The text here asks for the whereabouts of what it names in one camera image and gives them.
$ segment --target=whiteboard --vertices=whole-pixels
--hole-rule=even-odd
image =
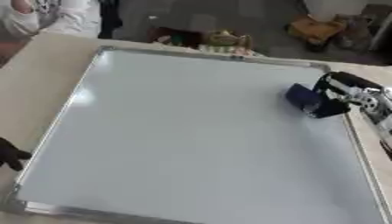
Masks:
[[[380,224],[342,117],[283,98],[313,67],[106,51],[24,172],[19,200],[206,224]]]

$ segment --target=beige table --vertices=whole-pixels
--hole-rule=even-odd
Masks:
[[[99,46],[124,46],[151,50],[197,53],[184,48],[133,42],[75,38],[59,34],[37,36],[9,64],[0,70],[0,136],[24,150],[32,150],[82,76]],[[392,86],[392,68],[328,63],[332,70],[346,71]],[[392,203],[392,162],[378,138],[362,121],[358,111],[351,113],[353,126],[388,203]],[[6,189],[16,173],[0,169],[0,190]],[[42,216],[19,217],[0,213],[0,223],[84,223]]]

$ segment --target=person's arm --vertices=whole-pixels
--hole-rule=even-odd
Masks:
[[[4,25],[11,35],[23,38],[39,31],[39,18],[30,0],[11,0]]]
[[[78,34],[83,32],[83,24],[87,21],[88,8],[95,0],[62,0],[59,8],[59,18],[44,32]]]

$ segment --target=blue eraser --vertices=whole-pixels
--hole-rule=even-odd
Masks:
[[[304,107],[308,106],[316,106],[322,101],[318,94],[298,83],[289,88],[286,93],[286,99],[299,109],[304,109]]]

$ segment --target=gray floor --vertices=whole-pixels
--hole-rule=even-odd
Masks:
[[[284,26],[306,14],[301,0],[122,0],[124,28],[117,39],[144,41],[154,26],[209,32],[228,29],[254,38],[255,49],[279,58],[330,60],[382,65],[372,53],[340,50],[307,52],[303,44],[289,37]]]

